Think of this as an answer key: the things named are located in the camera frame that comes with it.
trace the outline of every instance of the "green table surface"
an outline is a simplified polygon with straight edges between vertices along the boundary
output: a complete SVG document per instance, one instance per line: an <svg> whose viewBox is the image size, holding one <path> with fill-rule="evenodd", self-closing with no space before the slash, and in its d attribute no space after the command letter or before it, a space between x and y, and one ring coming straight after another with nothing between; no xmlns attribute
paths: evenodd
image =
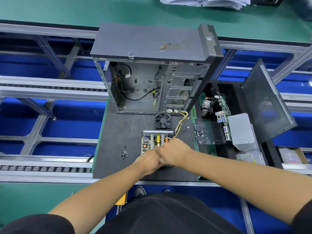
<svg viewBox="0 0 312 234"><path fill-rule="evenodd" d="M99 27L100 23L197 28L213 25L218 36L308 43L312 23L283 2L240 11L162 4L160 0L0 0L0 19Z"/></svg>

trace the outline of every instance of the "paper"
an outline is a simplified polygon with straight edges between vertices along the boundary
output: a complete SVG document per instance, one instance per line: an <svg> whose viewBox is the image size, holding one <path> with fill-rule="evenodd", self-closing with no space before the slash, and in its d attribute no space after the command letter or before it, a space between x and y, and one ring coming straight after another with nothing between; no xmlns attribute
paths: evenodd
<svg viewBox="0 0 312 234"><path fill-rule="evenodd" d="M250 0L160 0L165 4L186 6L215 6L240 10L243 6L250 5Z"/></svg>

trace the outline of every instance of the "wire bundle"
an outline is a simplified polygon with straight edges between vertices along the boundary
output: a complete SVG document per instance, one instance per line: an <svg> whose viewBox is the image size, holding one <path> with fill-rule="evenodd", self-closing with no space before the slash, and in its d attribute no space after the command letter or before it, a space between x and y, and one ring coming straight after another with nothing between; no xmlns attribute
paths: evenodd
<svg viewBox="0 0 312 234"><path fill-rule="evenodd" d="M178 113L182 114L182 115L183 115L183 118L182 118L181 120L179 120L179 122L178 122L178 124L177 124L177 127L176 127L176 129L175 129L175 135L174 135L173 138L176 138L176 137L177 137L177 134L180 132L182 122L183 122L184 120L189 119L189 117L188 117L188 112L187 112L187 111L178 111Z"/></svg>

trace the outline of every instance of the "gray sneaker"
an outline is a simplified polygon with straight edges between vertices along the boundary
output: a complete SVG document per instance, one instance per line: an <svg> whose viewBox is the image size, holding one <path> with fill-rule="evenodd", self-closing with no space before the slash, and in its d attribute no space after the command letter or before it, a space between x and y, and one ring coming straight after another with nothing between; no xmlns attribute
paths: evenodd
<svg viewBox="0 0 312 234"><path fill-rule="evenodd" d="M142 186L137 186L135 188L135 197L142 196L142 195L146 195L145 189Z"/></svg>

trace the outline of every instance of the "person's right hand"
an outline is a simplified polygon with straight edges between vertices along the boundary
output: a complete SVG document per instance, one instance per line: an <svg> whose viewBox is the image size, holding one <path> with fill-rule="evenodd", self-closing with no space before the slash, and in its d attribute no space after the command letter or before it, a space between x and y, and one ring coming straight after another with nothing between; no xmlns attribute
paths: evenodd
<svg viewBox="0 0 312 234"><path fill-rule="evenodd" d="M159 159L161 163L178 167L183 167L187 157L194 152L188 145L177 138L165 142L163 146L156 147L155 150L161 156Z"/></svg>

